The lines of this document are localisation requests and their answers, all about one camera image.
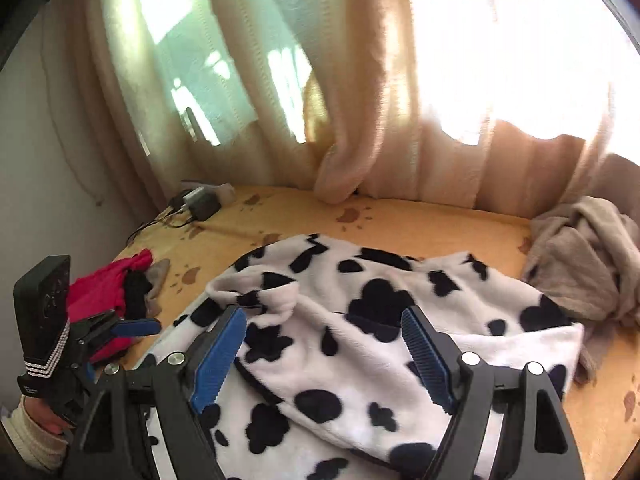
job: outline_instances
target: power adapter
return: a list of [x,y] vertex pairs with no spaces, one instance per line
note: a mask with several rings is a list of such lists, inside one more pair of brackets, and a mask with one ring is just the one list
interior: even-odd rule
[[213,192],[207,192],[203,187],[194,189],[184,196],[184,203],[189,208],[191,217],[196,222],[204,222],[211,218],[222,207],[220,200]]

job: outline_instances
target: bed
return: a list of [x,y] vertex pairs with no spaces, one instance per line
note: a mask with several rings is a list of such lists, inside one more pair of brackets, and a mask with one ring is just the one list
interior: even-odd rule
[[[522,218],[403,200],[352,196],[327,205],[311,192],[281,187],[237,188],[238,200],[206,222],[144,230],[119,258],[151,249],[171,267],[159,296],[158,319],[168,326],[239,256],[297,234],[319,232],[358,245],[415,258],[470,251],[508,276],[519,277],[530,245]],[[122,364],[132,368],[153,338],[130,348]],[[640,342],[622,329],[590,384],[575,384],[564,406],[587,480],[612,479],[640,438]]]

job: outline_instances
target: curtain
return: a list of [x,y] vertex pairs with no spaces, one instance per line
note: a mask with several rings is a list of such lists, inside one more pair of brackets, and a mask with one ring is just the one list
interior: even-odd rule
[[180,179],[640,220],[640,57],[600,0],[77,0],[130,203]]

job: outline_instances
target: white fleece fabric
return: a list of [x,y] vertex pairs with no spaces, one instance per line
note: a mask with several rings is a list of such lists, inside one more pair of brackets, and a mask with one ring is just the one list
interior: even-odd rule
[[[212,280],[143,365],[185,351],[230,304],[246,309],[246,338],[200,417],[229,479],[421,478],[450,416],[400,334],[412,304],[489,364],[540,362],[560,395],[582,342],[582,326],[555,303],[469,253],[419,262],[301,235],[251,251]],[[491,471],[501,421],[492,411],[474,478]],[[161,478],[175,478],[154,410],[147,426]]]

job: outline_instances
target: red cloth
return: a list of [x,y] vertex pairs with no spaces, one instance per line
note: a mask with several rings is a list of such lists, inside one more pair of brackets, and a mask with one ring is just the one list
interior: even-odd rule
[[[93,274],[78,278],[69,287],[66,296],[66,313],[69,321],[73,323],[111,309],[115,309],[116,314],[124,318],[125,301],[122,286],[124,277],[129,269],[144,272],[152,262],[151,251],[144,249],[131,258],[116,260]],[[108,359],[131,346],[133,342],[134,339],[130,337],[117,337],[92,355],[90,361],[95,363]]]

